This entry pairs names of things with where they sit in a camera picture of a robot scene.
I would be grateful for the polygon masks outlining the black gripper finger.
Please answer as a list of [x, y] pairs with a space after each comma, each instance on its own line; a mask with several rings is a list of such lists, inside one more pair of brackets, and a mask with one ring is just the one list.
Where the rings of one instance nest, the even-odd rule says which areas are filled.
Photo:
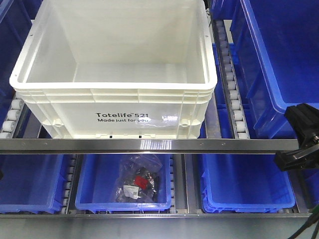
[[281, 171], [318, 169], [319, 146], [300, 148], [293, 151], [278, 151], [274, 158], [275, 164]]
[[287, 107], [284, 114], [296, 133], [300, 148], [319, 141], [319, 110], [306, 103]]

